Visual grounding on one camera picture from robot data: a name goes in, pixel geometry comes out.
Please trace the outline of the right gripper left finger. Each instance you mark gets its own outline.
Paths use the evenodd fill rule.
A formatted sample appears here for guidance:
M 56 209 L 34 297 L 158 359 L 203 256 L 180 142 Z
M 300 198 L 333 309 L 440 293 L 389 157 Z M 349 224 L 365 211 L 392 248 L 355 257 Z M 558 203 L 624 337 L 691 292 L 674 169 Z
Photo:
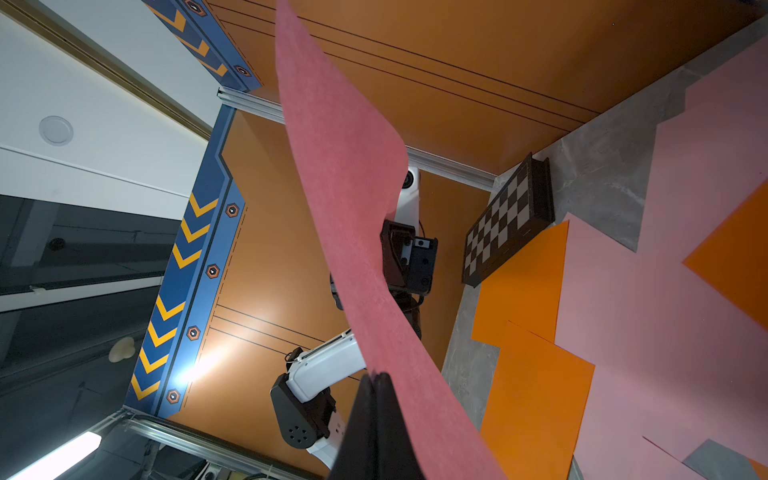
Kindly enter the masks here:
M 328 475 L 335 480 L 380 478 L 378 438 L 378 381 L 383 374 L 366 375 L 360 382 L 347 430 Z

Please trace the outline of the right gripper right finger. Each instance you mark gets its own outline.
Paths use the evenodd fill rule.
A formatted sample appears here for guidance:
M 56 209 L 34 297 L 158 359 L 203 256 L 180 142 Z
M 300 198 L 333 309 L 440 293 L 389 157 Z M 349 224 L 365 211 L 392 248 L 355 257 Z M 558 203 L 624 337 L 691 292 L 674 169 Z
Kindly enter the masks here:
M 376 478 L 424 480 L 392 379 L 387 373 L 376 376 L 374 392 L 376 394 Z

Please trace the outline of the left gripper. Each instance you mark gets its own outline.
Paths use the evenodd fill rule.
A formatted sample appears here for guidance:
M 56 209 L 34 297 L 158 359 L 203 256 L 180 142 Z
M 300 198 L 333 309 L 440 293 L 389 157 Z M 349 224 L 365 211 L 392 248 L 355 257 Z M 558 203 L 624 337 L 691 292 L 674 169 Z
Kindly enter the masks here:
M 404 223 L 383 222 L 373 251 L 374 273 L 402 311 L 417 311 L 431 293 L 437 252 L 437 239 L 418 236 Z

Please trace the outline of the pink paper top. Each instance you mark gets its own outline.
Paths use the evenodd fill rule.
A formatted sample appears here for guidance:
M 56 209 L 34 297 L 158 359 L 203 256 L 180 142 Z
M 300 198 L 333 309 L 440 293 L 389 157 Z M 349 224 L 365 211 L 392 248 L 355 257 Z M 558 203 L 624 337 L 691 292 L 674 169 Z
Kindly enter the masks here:
M 276 10 L 275 58 L 293 158 L 347 321 L 368 371 L 392 378 L 423 473 L 502 478 L 385 281 L 380 233 L 406 177 L 403 140 L 286 1 Z

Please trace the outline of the orange paper front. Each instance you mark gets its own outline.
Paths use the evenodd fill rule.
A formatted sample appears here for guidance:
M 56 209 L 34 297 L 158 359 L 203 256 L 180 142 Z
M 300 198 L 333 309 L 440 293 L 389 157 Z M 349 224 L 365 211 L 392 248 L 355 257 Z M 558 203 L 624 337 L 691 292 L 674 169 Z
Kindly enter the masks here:
M 594 366 L 513 323 L 504 331 L 481 435 L 509 479 L 566 479 Z

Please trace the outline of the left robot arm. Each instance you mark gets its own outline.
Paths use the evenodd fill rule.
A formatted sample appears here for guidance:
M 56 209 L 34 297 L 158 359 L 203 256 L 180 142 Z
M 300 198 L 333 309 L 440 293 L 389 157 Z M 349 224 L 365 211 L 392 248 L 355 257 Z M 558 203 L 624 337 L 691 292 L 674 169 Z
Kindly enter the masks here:
M 417 218 L 386 220 L 380 234 L 389 293 L 418 337 L 420 306 L 432 288 L 438 250 L 438 240 L 424 237 L 420 226 Z M 280 433 L 289 446 L 331 468 L 346 429 L 331 386 L 366 368 L 357 340 L 347 330 L 312 350 L 298 347 L 285 361 L 286 372 L 270 390 Z

